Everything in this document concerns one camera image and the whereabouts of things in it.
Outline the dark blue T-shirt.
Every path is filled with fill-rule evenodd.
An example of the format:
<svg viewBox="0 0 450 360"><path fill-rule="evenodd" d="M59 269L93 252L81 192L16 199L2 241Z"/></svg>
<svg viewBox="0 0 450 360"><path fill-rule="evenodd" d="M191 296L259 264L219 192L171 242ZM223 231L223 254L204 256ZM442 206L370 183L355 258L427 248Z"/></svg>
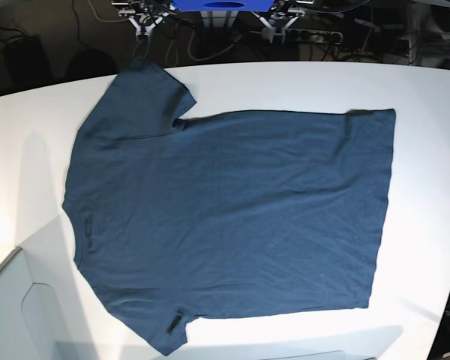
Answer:
<svg viewBox="0 0 450 360"><path fill-rule="evenodd" d="M167 356L200 317L366 308L395 111L184 119L195 103L137 61L77 132L63 208L107 312Z"/></svg>

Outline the grey plastic bin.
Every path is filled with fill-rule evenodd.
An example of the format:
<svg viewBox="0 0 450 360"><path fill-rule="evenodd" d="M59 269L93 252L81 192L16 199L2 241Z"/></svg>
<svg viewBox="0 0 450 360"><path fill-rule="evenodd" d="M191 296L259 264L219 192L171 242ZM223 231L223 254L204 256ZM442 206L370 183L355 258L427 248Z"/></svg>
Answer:
<svg viewBox="0 0 450 360"><path fill-rule="evenodd" d="M18 247L0 264L0 359L66 358L44 310Z"/></svg>

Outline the black power strip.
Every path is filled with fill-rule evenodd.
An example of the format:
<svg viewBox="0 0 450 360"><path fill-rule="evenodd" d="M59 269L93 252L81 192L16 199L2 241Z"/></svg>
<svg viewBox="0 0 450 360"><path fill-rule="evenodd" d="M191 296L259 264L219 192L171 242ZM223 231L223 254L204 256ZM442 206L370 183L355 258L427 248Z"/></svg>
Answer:
<svg viewBox="0 0 450 360"><path fill-rule="evenodd" d="M343 35L337 31L306 30L298 28L280 29L263 28L259 34L270 44L274 43L304 43L304 44L332 44L340 45Z"/></svg>

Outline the blue box on stand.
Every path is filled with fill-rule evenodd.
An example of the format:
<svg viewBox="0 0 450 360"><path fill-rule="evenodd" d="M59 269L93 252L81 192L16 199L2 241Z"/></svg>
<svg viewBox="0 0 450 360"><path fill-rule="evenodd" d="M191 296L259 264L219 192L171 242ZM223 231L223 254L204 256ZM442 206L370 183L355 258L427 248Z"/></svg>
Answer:
<svg viewBox="0 0 450 360"><path fill-rule="evenodd" d="M274 0L174 0L182 12L194 11L258 11L267 12Z"/></svg>

